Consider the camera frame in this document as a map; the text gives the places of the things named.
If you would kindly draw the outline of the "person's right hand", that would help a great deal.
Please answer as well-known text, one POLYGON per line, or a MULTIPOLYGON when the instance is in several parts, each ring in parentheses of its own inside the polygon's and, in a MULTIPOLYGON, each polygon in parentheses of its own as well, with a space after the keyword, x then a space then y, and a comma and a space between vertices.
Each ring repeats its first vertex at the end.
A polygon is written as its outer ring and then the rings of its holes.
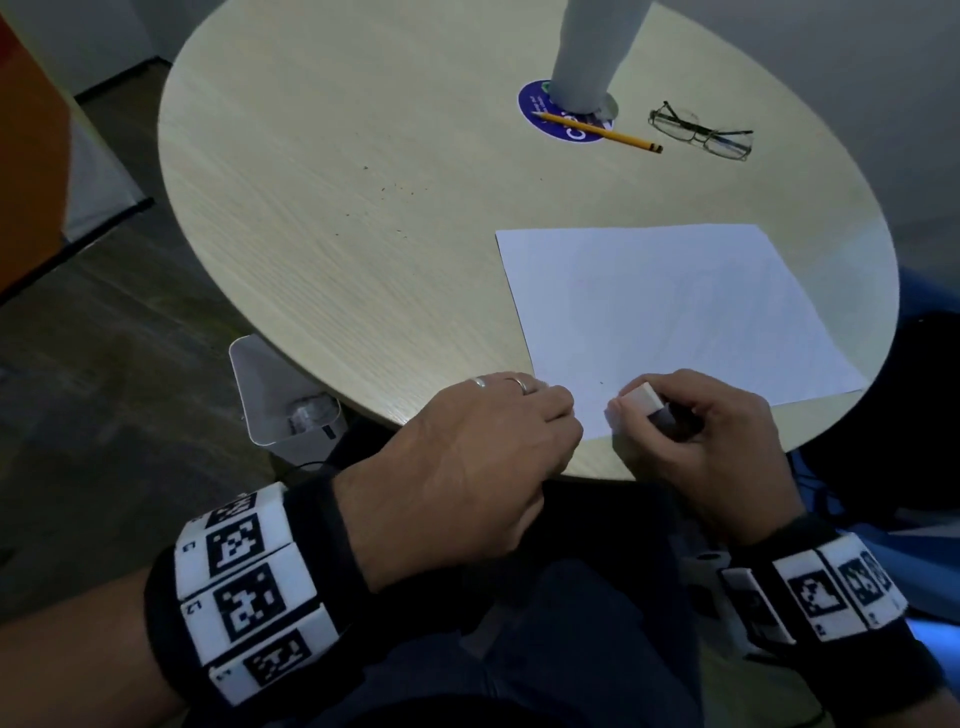
POLYGON ((662 433, 656 468, 629 468, 637 481, 672 486, 738 546, 763 541, 807 512, 764 398, 695 370, 643 374, 617 398, 644 382, 690 408, 703 427, 684 442, 662 433))

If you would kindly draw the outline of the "person's left hand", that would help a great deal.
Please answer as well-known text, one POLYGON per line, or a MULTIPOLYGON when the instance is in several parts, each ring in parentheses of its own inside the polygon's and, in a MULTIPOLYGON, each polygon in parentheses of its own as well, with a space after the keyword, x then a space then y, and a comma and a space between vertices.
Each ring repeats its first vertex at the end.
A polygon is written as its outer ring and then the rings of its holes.
POLYGON ((544 507, 551 477, 518 480, 469 465, 459 440, 459 383, 435 394, 376 455, 334 478, 354 560, 372 593, 512 552, 544 507))

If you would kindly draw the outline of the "white eraser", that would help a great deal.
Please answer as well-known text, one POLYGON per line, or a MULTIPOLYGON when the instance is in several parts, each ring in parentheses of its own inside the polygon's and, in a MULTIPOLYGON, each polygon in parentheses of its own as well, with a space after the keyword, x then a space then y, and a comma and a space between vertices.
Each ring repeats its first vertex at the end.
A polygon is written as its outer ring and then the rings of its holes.
POLYGON ((631 388, 618 396, 618 407, 622 414, 633 413, 645 420, 662 419, 670 414, 669 406, 649 381, 631 388))

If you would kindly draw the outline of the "white paper sheet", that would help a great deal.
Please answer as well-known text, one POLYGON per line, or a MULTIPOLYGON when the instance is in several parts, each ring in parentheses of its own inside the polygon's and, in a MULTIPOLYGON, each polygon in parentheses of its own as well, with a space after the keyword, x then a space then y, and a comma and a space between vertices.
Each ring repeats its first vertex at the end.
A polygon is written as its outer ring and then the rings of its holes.
POLYGON ((570 391, 585 441, 642 374, 694 370, 770 406, 867 386, 754 224, 495 235, 534 374, 570 391))

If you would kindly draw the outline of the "person's left forearm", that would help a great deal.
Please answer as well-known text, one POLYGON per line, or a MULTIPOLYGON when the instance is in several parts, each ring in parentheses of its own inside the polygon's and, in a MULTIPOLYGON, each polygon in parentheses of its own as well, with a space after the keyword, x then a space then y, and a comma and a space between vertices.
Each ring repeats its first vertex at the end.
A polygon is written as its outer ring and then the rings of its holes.
POLYGON ((186 712, 151 650, 149 574, 0 624, 0 728, 160 728, 186 712))

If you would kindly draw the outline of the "person's dark trousers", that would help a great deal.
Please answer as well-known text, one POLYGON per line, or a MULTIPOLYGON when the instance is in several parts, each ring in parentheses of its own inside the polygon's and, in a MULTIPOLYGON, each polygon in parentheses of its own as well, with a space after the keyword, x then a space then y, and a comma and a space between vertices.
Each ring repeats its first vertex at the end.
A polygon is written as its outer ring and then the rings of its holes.
POLYGON ((542 484, 518 546, 378 592, 275 685, 299 728, 703 728, 699 640, 655 484, 542 484))

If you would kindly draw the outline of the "right wristband with marker tiles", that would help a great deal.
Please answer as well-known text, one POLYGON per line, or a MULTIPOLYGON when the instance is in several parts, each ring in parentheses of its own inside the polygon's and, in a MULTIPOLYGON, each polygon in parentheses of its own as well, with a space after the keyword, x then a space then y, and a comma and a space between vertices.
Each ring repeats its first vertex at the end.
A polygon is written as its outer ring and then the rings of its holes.
POLYGON ((855 533, 807 514, 730 555, 731 567, 751 570, 797 642, 769 652, 835 722, 906 710, 947 685, 906 622, 905 596, 855 533))

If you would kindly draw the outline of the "wristband with marker tiles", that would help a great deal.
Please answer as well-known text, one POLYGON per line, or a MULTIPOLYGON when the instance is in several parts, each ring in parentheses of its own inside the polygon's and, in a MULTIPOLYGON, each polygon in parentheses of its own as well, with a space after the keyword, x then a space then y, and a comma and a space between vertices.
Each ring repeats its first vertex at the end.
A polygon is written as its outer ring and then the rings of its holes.
POLYGON ((317 662, 372 598, 321 473, 187 522, 143 591, 148 642, 189 707, 228 711, 317 662))
POLYGON ((906 622, 905 596, 855 533, 807 514, 730 555, 731 567, 751 570, 797 642, 769 652, 835 722, 906 710, 947 685, 906 622))

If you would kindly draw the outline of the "white plastic bin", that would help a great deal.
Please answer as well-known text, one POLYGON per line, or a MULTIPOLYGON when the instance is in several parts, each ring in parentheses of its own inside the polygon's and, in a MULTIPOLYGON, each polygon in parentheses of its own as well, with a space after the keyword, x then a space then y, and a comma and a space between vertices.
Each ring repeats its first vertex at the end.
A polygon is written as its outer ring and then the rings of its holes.
POLYGON ((257 334, 233 341, 228 356, 250 441, 292 465, 326 460, 347 431, 339 399, 257 334))

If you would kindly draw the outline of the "yellow pencil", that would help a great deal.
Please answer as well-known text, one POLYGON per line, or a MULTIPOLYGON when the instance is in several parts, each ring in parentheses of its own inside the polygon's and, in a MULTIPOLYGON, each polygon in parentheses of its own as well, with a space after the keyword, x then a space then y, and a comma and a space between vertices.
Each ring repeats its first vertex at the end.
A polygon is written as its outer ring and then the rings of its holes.
POLYGON ((611 140, 616 143, 653 154, 662 154, 664 151, 664 147, 659 143, 631 136, 630 134, 625 134, 612 128, 598 127, 587 124, 575 118, 552 114, 545 111, 534 111, 533 116, 540 120, 565 127, 568 130, 575 130, 586 135, 594 135, 603 140, 611 140))

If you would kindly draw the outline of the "round blue sticker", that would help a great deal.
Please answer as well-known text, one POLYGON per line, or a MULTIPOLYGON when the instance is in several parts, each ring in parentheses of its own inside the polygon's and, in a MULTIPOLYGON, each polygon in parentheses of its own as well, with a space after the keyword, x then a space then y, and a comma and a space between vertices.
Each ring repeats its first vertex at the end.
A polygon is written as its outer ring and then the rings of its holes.
POLYGON ((615 122, 602 120, 595 114, 575 114, 560 108, 549 95, 549 79, 534 79, 525 83, 517 92, 516 103, 521 115, 536 130, 546 136, 569 144, 592 144, 604 140, 597 132, 546 119, 543 115, 575 120, 583 126, 612 131, 615 122))

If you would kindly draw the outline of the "thin-framed eyeglasses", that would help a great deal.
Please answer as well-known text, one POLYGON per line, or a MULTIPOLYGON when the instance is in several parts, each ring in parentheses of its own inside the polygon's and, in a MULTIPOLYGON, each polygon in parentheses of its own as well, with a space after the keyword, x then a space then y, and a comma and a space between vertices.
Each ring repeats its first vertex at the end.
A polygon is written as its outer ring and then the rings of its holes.
POLYGON ((697 146, 721 159, 744 162, 754 149, 752 129, 708 127, 702 125, 695 114, 677 110, 666 101, 650 110, 647 120, 654 129, 666 137, 697 146))

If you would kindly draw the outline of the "left wristband with marker tiles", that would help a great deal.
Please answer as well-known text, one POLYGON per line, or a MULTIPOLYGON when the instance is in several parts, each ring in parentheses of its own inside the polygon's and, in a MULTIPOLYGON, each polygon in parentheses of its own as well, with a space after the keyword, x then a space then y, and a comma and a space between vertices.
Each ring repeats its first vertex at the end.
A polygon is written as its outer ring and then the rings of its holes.
POLYGON ((189 707, 228 711, 317 662, 372 598, 321 473, 187 522, 143 591, 148 642, 189 707))

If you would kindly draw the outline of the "grey round column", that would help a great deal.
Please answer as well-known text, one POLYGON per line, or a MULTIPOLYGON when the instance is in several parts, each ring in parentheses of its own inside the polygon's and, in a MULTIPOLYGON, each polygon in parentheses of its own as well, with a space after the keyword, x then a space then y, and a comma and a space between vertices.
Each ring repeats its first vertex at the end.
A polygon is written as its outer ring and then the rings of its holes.
POLYGON ((609 120, 609 88, 629 54, 653 0, 567 0, 549 96, 565 112, 609 120))

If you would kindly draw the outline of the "orange panel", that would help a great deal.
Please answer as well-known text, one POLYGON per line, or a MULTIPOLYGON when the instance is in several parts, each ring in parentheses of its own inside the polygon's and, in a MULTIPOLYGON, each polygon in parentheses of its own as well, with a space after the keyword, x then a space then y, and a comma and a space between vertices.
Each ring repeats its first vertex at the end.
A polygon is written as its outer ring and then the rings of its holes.
POLYGON ((72 119, 0 13, 0 296, 64 249, 72 119))

